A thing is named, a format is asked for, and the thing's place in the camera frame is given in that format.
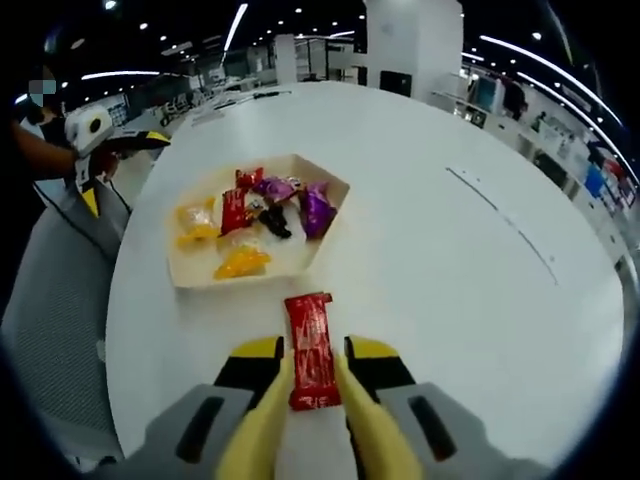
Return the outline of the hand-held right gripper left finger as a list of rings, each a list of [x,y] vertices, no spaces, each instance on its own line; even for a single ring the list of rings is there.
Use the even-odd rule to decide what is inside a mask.
[[[283,430],[284,338],[252,340],[150,423],[124,477],[271,479]]]

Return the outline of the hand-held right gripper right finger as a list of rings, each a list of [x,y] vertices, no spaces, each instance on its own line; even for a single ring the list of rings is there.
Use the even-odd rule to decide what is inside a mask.
[[[414,380],[390,345],[344,338],[343,406],[359,479],[503,479],[479,419]]]

